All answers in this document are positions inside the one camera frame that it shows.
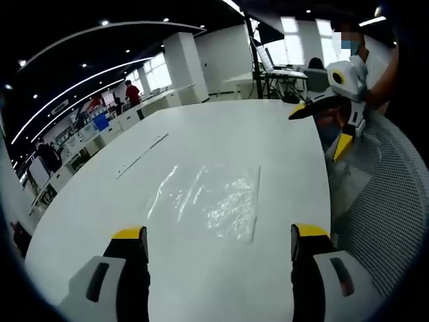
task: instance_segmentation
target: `clear plastic sheet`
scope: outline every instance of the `clear plastic sheet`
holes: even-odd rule
[[[253,240],[260,166],[176,165],[147,204],[147,218],[177,216],[192,220],[218,237]]]

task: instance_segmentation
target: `mesh chair back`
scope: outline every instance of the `mesh chair back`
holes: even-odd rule
[[[408,138],[375,111],[343,162],[327,162],[332,241],[387,297],[420,250],[428,226],[429,173]]]

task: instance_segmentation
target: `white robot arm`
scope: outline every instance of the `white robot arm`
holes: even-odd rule
[[[359,56],[350,57],[350,61],[333,62],[326,71],[330,87],[313,100],[297,106],[289,119],[301,119],[340,105],[350,105],[351,114],[347,124],[343,125],[333,157],[337,161],[349,151],[365,127],[363,112],[368,71]]]

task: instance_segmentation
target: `window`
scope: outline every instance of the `window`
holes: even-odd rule
[[[151,91],[160,87],[170,86],[172,84],[163,53],[158,54],[148,62],[145,62],[143,67]]]
[[[324,66],[339,60],[349,60],[350,50],[341,49],[341,39],[338,37],[339,35],[333,34],[330,21],[316,19],[316,24],[322,43]]]
[[[145,91],[143,90],[143,86],[141,85],[140,76],[139,76],[139,72],[137,71],[137,69],[134,70],[131,74],[127,75],[127,77],[125,77],[125,79],[131,81],[131,84],[139,89],[140,95],[145,93]]]
[[[296,19],[293,17],[282,17],[282,25],[285,33],[286,64],[304,65],[304,51],[302,50],[301,37]]]
[[[261,37],[259,37],[259,30],[257,29],[257,26],[259,25],[259,21],[256,21],[256,20],[253,20],[252,18],[250,18],[250,23],[252,25],[253,37],[258,42],[261,42]]]
[[[259,36],[259,30],[257,29],[259,22],[253,19],[250,19],[250,22],[252,25],[253,37],[260,42],[261,38]],[[268,49],[269,55],[275,65],[304,65],[304,53],[302,51],[301,38],[296,19],[293,17],[283,17],[282,25],[285,31],[284,40],[270,42],[265,44],[264,47]]]

